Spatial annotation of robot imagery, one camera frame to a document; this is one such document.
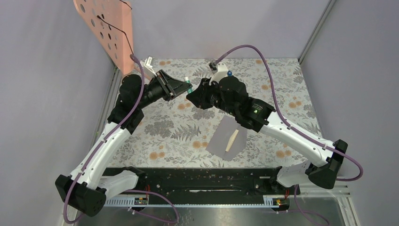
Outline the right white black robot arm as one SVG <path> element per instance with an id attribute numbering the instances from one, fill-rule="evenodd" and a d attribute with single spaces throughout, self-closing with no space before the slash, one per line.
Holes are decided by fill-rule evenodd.
<path id="1" fill-rule="evenodd" d="M 199 109 L 212 107 L 230 114 L 242 127 L 271 136 L 307 158 L 307 162 L 291 167 L 277 167 L 270 178 L 270 188 L 281 194 L 297 184 L 311 182 L 324 189 L 335 186 L 348 144 L 320 138 L 305 129 L 283 122 L 277 110 L 263 100 L 250 97 L 246 85 L 236 77 L 219 82 L 204 78 L 186 98 Z"/>

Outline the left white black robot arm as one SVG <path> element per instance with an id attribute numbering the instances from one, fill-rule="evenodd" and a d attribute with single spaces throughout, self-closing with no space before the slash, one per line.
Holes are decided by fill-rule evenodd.
<path id="1" fill-rule="evenodd" d="M 163 70 L 158 71 L 148 84 L 144 84 L 137 74 L 122 79 L 115 107 L 99 139 L 68 176 L 59 175 L 55 181 L 65 207 L 71 206 L 93 217 L 112 197 L 129 189 L 136 194 L 143 192 L 146 181 L 139 171 L 124 169 L 106 179 L 102 177 L 103 173 L 116 151 L 144 118 L 143 108 L 159 99 L 171 101 L 191 88 L 190 83 L 174 79 Z"/>

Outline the grey lavender envelope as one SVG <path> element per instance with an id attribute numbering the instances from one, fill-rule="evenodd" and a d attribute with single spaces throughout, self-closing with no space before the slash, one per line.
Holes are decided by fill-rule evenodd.
<path id="1" fill-rule="evenodd" d="M 239 130 L 239 133 L 229 152 L 226 152 L 225 149 L 229 138 L 236 129 Z M 242 152 L 246 146 L 247 129 L 239 125 L 234 118 L 224 116 L 211 137 L 206 150 L 225 161 L 231 161 Z"/>

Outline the beige lined letter paper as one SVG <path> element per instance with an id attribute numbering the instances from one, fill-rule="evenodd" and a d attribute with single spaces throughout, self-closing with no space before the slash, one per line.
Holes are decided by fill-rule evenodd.
<path id="1" fill-rule="evenodd" d="M 230 136 L 229 141 L 228 141 L 227 146 L 226 146 L 226 149 L 225 149 L 226 152 L 229 152 L 229 150 L 231 149 L 231 147 L 232 147 L 232 145 L 233 145 L 233 143 L 234 143 L 234 141 L 235 141 L 235 139 L 236 139 L 238 133 L 239 133 L 239 130 L 236 129 L 236 130 L 232 133 L 232 135 Z"/>

